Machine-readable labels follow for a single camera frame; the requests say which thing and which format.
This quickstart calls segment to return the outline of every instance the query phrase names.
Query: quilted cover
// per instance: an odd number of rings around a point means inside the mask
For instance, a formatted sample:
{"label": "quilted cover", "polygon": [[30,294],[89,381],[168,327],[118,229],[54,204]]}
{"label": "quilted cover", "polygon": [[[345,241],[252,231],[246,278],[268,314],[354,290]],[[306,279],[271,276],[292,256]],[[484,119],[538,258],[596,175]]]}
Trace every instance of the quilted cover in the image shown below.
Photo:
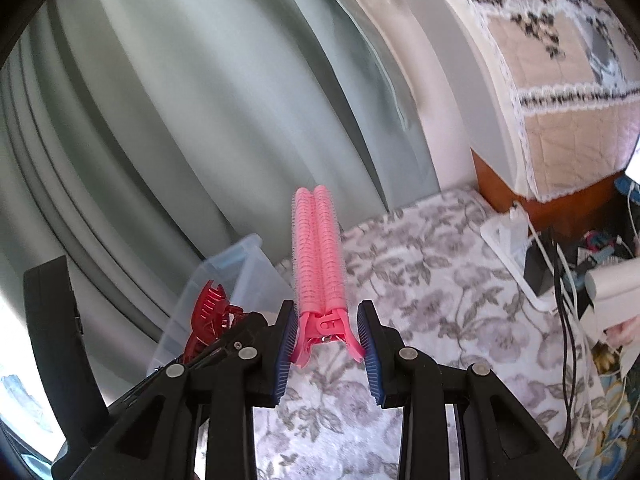
{"label": "quilted cover", "polygon": [[[566,421],[559,318],[533,309],[480,237],[479,226],[491,214],[474,190],[454,190],[345,232],[350,303],[373,300],[383,324],[441,364],[488,363],[559,444]],[[280,270],[290,279],[290,262]],[[352,308],[352,327],[355,314]],[[607,424],[607,399],[596,378],[591,358],[579,359],[567,452],[572,463],[583,447],[591,449],[585,446],[588,435],[599,435]],[[375,405],[364,366],[341,344],[315,346],[305,368],[291,367],[276,410],[254,413],[260,480],[397,478],[401,410]],[[459,478],[451,417],[449,422],[451,478]],[[204,442],[200,449],[206,449]],[[196,472],[204,478],[203,455],[196,458]]]}
{"label": "quilted cover", "polygon": [[640,55],[603,0],[467,0],[508,79],[535,197],[625,167],[640,130]]}

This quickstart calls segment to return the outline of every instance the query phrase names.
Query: white cable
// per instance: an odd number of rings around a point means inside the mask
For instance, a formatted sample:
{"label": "white cable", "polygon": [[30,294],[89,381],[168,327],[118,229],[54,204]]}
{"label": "white cable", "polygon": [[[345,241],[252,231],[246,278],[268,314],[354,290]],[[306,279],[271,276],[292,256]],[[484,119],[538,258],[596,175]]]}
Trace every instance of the white cable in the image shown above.
{"label": "white cable", "polygon": [[632,257],[632,258],[635,258],[635,257],[636,257],[636,255],[634,254],[634,252],[633,252],[631,249],[629,249],[629,246],[628,246],[627,244],[625,244],[625,241],[624,241],[622,238],[620,238],[620,245],[622,245],[622,246],[627,250],[627,252],[628,252],[629,254],[631,254],[631,257]]}
{"label": "white cable", "polygon": [[637,184],[636,183],[630,183],[629,184],[629,192],[626,194],[626,209],[629,211],[629,220],[631,221],[631,228],[634,230],[634,235],[636,236],[634,238],[634,244],[637,245],[638,243],[640,243],[640,238],[638,238],[638,230],[636,230],[636,224],[634,222],[634,216],[631,213],[631,194],[633,193],[634,189],[636,188]]}
{"label": "white cable", "polygon": [[575,288],[574,276],[571,274],[571,269],[569,269],[569,263],[564,257],[564,253],[562,252],[560,245],[558,245],[557,247],[558,247],[558,256],[560,257],[560,261],[562,262],[562,266],[564,267],[564,274],[569,279],[569,283],[571,285],[571,293],[574,299],[573,302],[568,302],[568,303],[572,307],[570,310],[572,311],[572,315],[574,316],[575,323],[578,326],[578,333],[580,333],[580,335],[582,336],[582,362],[584,364],[584,393],[587,396],[587,403],[589,405],[589,429],[587,430],[587,436],[584,439],[584,444],[582,445],[582,449],[580,450],[580,453],[578,453],[575,459],[575,463],[573,464],[575,468],[575,465],[578,462],[578,458],[580,458],[580,455],[584,452],[584,450],[587,447],[587,443],[589,442],[589,437],[591,435],[591,428],[593,428],[593,409],[591,408],[591,393],[589,391],[590,375],[589,375],[589,366],[587,365],[588,361],[586,357],[587,348],[589,348],[589,342],[587,339],[587,335],[585,334],[582,328],[582,325],[580,324],[580,318],[578,317],[578,291]]}
{"label": "white cable", "polygon": [[[629,420],[631,420],[631,421],[633,421],[634,414],[636,412],[636,409],[638,408],[638,403],[639,402],[640,402],[640,396],[638,396],[638,398],[636,399],[636,405],[634,406],[634,408],[629,413]],[[619,439],[619,437],[622,434],[622,432],[624,431],[624,429],[625,429],[624,426],[622,428],[620,428],[620,430],[618,431],[618,434],[614,438],[612,438],[611,442],[609,442],[605,447],[603,447],[597,455],[595,455],[590,460],[587,460],[587,462],[585,462],[584,464],[580,464],[578,467],[574,467],[574,469],[575,470],[582,469],[584,466],[591,464],[598,457],[602,456],[604,454],[604,452],[606,452],[606,450],[608,450],[611,446],[613,446],[617,442],[617,440]]]}
{"label": "white cable", "polygon": [[[523,212],[525,213],[526,217],[527,217],[527,222],[529,223],[529,229],[531,230],[533,237],[536,241],[536,243],[538,244],[538,247],[540,248],[540,252],[542,253],[542,257],[545,260],[546,266],[549,268],[549,270],[551,271],[552,274],[554,274],[554,266],[551,264],[551,260],[549,259],[548,254],[545,251],[545,248],[542,245],[542,241],[540,241],[540,238],[538,237],[538,232],[536,231],[535,227],[533,227],[533,224],[531,222],[531,219],[529,218],[529,214],[527,213],[526,209],[524,209],[524,207],[522,206],[522,204],[518,201],[515,201],[514,204],[516,205],[516,207],[519,207],[520,209],[523,210]],[[564,286],[564,281],[561,280],[560,281],[560,285],[561,285],[561,289],[562,289],[562,295],[564,296],[564,298],[566,299],[566,302],[571,306],[571,308],[569,309],[572,312],[572,315],[575,319],[575,323],[578,325],[578,331],[580,333],[580,335],[582,336],[582,360],[584,361],[584,391],[585,394],[587,395],[587,399],[588,399],[588,405],[589,405],[589,429],[587,432],[587,437],[585,438],[584,441],[584,445],[582,446],[582,449],[580,450],[580,453],[578,453],[577,458],[576,458],[576,462],[573,464],[573,468],[575,468],[575,465],[577,463],[578,458],[580,458],[580,455],[584,452],[588,442],[589,442],[589,437],[591,435],[591,430],[593,428],[593,409],[591,407],[591,394],[590,394],[590,389],[589,389],[589,367],[587,366],[587,359],[586,359],[586,352],[587,352],[587,348],[589,348],[589,343],[587,340],[587,336],[584,333],[584,330],[582,328],[582,325],[580,324],[580,318],[578,317],[578,293],[577,290],[575,288],[575,282],[574,282],[574,277],[571,274],[571,269],[569,268],[569,264],[566,260],[566,258],[564,257],[564,253],[562,252],[562,249],[560,248],[560,246],[558,245],[558,255],[560,257],[560,260],[562,261],[562,266],[564,267],[564,272],[566,273],[566,275],[568,276],[569,282],[571,284],[571,289],[572,289],[572,295],[574,300],[572,301],[571,298],[569,297],[569,293],[566,290],[566,287]]]}
{"label": "white cable", "polygon": [[546,254],[545,248],[542,246],[542,242],[540,241],[540,238],[538,237],[538,232],[536,231],[536,228],[533,227],[533,224],[531,223],[531,218],[529,218],[529,213],[527,213],[527,210],[524,209],[522,204],[520,202],[518,202],[517,200],[515,200],[513,203],[516,205],[516,207],[519,207],[520,209],[522,209],[524,215],[527,217],[527,223],[529,224],[529,229],[531,230],[531,233],[533,234],[533,237],[536,240],[536,243],[538,244],[538,247],[540,248],[540,252],[542,253],[542,257],[545,259],[546,266],[549,268],[551,273],[553,273],[554,272],[554,266],[551,264],[551,260],[549,259],[548,254]]}
{"label": "white cable", "polygon": [[622,406],[622,400],[625,398],[625,388],[626,388],[626,376],[622,379],[622,394],[620,395],[620,401],[618,402],[616,409],[613,410],[611,413],[609,413],[609,416],[607,417],[607,422],[611,420],[611,417],[615,415],[617,410],[620,409],[620,406]]}
{"label": "white cable", "polygon": [[616,370],[610,374],[598,374],[598,377],[613,377],[614,375],[622,374],[622,370]]}

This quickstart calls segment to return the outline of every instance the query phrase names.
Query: lace trim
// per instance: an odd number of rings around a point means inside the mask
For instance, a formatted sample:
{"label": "lace trim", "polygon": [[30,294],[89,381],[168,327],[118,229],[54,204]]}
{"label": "lace trim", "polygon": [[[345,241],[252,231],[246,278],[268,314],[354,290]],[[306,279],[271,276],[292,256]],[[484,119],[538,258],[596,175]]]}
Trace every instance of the lace trim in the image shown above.
{"label": "lace trim", "polygon": [[638,52],[638,48],[636,47],[634,40],[631,39],[631,36],[626,31],[626,28],[622,25],[622,23],[618,23],[616,27],[618,29],[618,32],[622,35],[622,38],[625,40],[626,44],[631,47],[636,60],[640,61],[640,52]]}
{"label": "lace trim", "polygon": [[572,195],[574,193],[582,191],[583,189],[587,189],[589,186],[593,186],[593,184],[596,184],[597,182],[603,180],[604,178],[610,177],[611,175],[616,174],[619,171],[620,171],[620,168],[618,168],[617,170],[607,171],[607,173],[605,173],[602,176],[598,177],[597,180],[590,180],[588,182],[584,182],[582,184],[578,184],[578,186],[575,186],[575,187],[568,187],[566,189],[561,189],[561,190],[557,190],[557,191],[551,191],[551,192],[548,192],[548,193],[545,193],[545,194],[541,195],[537,200],[540,203],[546,203],[546,202],[551,202],[552,200],[555,200],[556,198],[562,198],[563,196]]}
{"label": "lace trim", "polygon": [[511,107],[513,109],[513,116],[516,121],[516,133],[518,138],[520,139],[520,144],[522,146],[522,154],[525,159],[525,173],[527,177],[527,182],[529,183],[529,187],[533,192],[533,195],[536,199],[540,200],[540,194],[538,192],[538,184],[536,183],[536,177],[533,173],[533,163],[531,160],[531,151],[529,147],[529,137],[527,137],[527,132],[524,125],[524,111],[522,106],[520,105],[520,97],[518,95],[518,89],[516,88],[515,81],[513,76],[511,75],[511,70],[507,65],[506,60],[498,46],[498,43],[495,41],[494,36],[489,31],[489,22],[487,20],[487,15],[482,12],[480,6],[478,6],[473,0],[464,0],[467,4],[468,10],[473,17],[476,25],[479,27],[479,30],[482,32],[486,42],[491,48],[494,59],[498,62],[498,67],[500,72],[502,73],[502,77],[505,83],[508,86],[509,98],[511,101]]}
{"label": "lace trim", "polygon": [[599,18],[605,22],[618,24],[619,21],[610,9],[596,6],[591,0],[471,0],[487,15],[502,15],[501,11],[580,13],[581,16]]}
{"label": "lace trim", "polygon": [[520,105],[526,116],[569,110],[598,110],[613,104],[640,100],[640,82],[627,84],[625,88],[607,88],[584,83],[579,85],[554,85],[522,89]]}

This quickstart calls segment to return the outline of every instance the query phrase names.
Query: black cable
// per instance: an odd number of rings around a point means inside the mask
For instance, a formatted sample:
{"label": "black cable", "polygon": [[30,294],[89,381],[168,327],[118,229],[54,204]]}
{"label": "black cable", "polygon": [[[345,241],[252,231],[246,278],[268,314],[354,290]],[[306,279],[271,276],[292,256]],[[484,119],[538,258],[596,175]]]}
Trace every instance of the black cable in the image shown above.
{"label": "black cable", "polygon": [[[556,305],[558,307],[558,316],[560,317],[560,323],[562,325],[562,398],[564,399],[564,407],[566,409],[566,424],[564,427],[564,437],[560,444],[560,451],[564,453],[569,446],[569,440],[572,433],[572,407],[575,399],[575,378],[577,374],[577,353],[575,349],[574,332],[571,329],[569,322],[569,316],[566,311],[566,305],[564,297],[562,296],[561,286],[561,269],[558,256],[558,245],[554,242],[554,291],[556,294]],[[567,370],[567,358],[568,358],[568,343],[571,343],[572,358],[574,359],[572,367],[572,381],[571,381],[571,393],[567,394],[566,389],[566,370]]]}
{"label": "black cable", "polygon": [[[561,316],[564,316],[564,323],[566,325],[566,330],[569,334],[569,340],[571,342],[571,351],[572,351],[572,359],[574,360],[573,362],[573,367],[572,367],[572,378],[571,378],[571,391],[569,394],[569,413],[573,413],[573,406],[574,406],[574,400],[575,400],[575,393],[576,393],[576,375],[577,375],[577,351],[575,348],[575,339],[574,339],[574,331],[571,328],[571,324],[569,322],[569,316],[567,314],[567,308],[568,305],[566,304],[566,300],[563,299],[562,301],[562,309],[560,310],[561,312]],[[572,434],[572,421],[570,420],[569,425],[568,425],[568,429],[566,430],[565,433],[565,438],[566,438],[566,446],[569,445],[569,440],[571,438],[571,434]]]}

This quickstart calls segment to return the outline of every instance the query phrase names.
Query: metal screw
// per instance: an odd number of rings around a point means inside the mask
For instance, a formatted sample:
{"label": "metal screw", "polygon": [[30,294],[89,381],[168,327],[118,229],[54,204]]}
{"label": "metal screw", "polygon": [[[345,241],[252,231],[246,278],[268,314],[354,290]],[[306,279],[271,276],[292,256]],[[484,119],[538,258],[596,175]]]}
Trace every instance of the metal screw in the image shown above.
{"label": "metal screw", "polygon": [[180,377],[184,373],[184,366],[178,363],[173,364],[165,370],[165,373],[167,377],[171,377],[172,379],[174,377]]}
{"label": "metal screw", "polygon": [[398,353],[400,354],[400,357],[402,359],[406,359],[407,361],[418,357],[418,351],[415,348],[411,348],[410,346],[401,348]]}
{"label": "metal screw", "polygon": [[244,360],[253,359],[257,355],[258,351],[252,346],[247,346],[238,352],[238,356]]}
{"label": "metal screw", "polygon": [[480,376],[489,375],[489,372],[491,371],[491,368],[489,368],[485,363],[474,363],[471,369],[476,375]]}

